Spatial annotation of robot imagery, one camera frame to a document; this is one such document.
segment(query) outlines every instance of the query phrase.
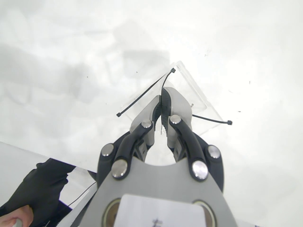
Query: metal bolt head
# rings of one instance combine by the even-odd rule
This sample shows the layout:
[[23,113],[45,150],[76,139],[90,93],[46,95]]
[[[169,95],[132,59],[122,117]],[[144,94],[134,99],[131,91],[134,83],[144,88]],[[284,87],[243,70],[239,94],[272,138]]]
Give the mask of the metal bolt head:
[[221,156],[220,150],[216,146],[208,146],[208,151],[209,155],[214,159],[218,159]]
[[127,162],[125,160],[116,160],[111,167],[111,175],[114,178],[123,177],[127,171]]
[[106,144],[104,147],[102,147],[101,154],[103,157],[107,157],[107,156],[111,155],[113,150],[114,150],[113,144]]
[[174,115],[172,115],[172,116],[170,117],[170,121],[171,121],[173,124],[179,124],[180,121],[181,121],[181,118],[180,118],[179,115],[174,114]]
[[192,171],[194,175],[200,180],[204,180],[207,178],[208,175],[207,165],[200,160],[196,160],[194,163],[192,163]]
[[141,125],[144,127],[144,128],[150,128],[152,123],[150,120],[143,120]]

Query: white surface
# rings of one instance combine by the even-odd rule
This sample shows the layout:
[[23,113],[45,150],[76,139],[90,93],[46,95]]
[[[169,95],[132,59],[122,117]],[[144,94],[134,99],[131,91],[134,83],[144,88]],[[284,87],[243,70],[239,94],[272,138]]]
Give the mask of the white surface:
[[302,12],[302,0],[0,0],[0,141],[94,168],[127,129],[121,101],[182,60],[234,121],[205,139],[235,216],[300,226]]

